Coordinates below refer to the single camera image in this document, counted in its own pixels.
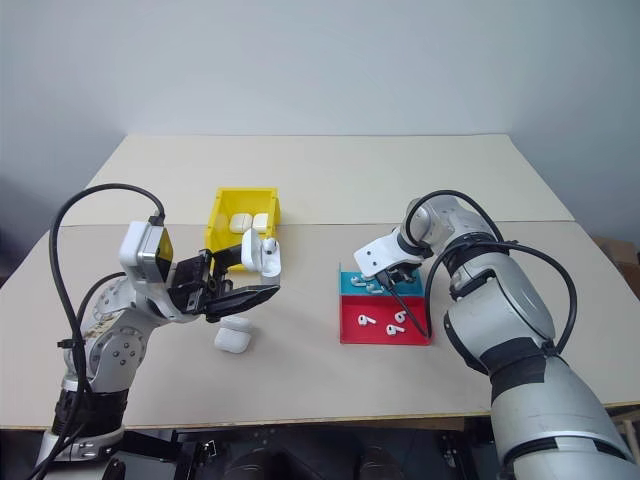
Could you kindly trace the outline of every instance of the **blue tray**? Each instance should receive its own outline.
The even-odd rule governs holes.
[[[366,290],[366,287],[354,287],[351,285],[351,277],[357,276],[360,277],[362,274],[360,272],[340,272],[340,295],[371,295],[372,297],[381,297],[381,296],[391,296],[391,294],[387,291],[384,293],[369,293]],[[420,280],[420,275],[418,271],[414,271],[412,274],[413,278],[416,279],[413,283],[401,282],[396,285],[396,292],[398,295],[404,297],[421,297],[424,295],[424,288],[422,287],[422,281]],[[380,288],[380,284],[377,280],[371,280],[367,283],[373,283],[376,286],[376,289]]]

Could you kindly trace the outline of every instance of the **robotic arm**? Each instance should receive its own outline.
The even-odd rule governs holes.
[[[463,208],[456,196],[478,213]],[[354,257],[365,277],[390,290],[434,253],[434,267],[444,263],[455,300],[444,317],[445,331],[467,365],[491,381],[503,478],[640,479],[607,412],[559,355],[570,328],[554,346],[549,311],[510,249],[533,250],[505,243],[466,195],[442,191],[412,202],[400,227]],[[541,252],[536,256],[555,262]]]
[[[65,207],[52,227],[54,246],[64,211]],[[43,435],[38,456],[37,464],[45,466],[40,471],[34,469],[29,478],[43,478],[53,462],[56,468],[48,479],[123,478],[122,463],[110,459],[124,437],[127,395],[146,356],[151,332],[168,323],[191,322],[201,314],[208,322],[217,322],[267,301],[279,290],[278,242],[261,241],[252,230],[247,234],[242,245],[217,252],[201,250],[198,256],[174,264],[161,217],[131,223],[119,253],[126,276],[105,288],[84,322],[82,307],[77,315],[77,322],[82,322],[86,368],[74,352],[73,339],[59,343],[65,349],[67,371],[53,425]],[[57,251],[53,250],[57,262]],[[262,285],[234,289],[225,275],[229,267],[243,263],[247,250],[253,253],[248,258],[255,260],[247,267],[261,272]],[[83,370],[86,375],[81,378],[78,372]]]

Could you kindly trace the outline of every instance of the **yellow bin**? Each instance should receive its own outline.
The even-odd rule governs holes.
[[[236,213],[267,213],[267,231],[261,238],[275,237],[276,225],[280,223],[280,202],[277,188],[222,187],[216,193],[216,201],[204,234],[205,246],[215,252],[242,243],[242,234],[231,233],[229,222]],[[231,268],[244,270],[242,265]]]

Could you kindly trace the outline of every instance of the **red container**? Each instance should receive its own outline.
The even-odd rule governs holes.
[[[426,316],[423,297],[402,297],[418,322],[426,329]],[[402,307],[393,297],[373,295],[340,296],[340,343],[368,343],[381,345],[429,345],[425,338],[405,316],[402,323],[394,316]],[[376,324],[361,326],[358,316],[366,315],[376,320]],[[387,325],[396,325],[405,329],[395,335],[387,335]]]

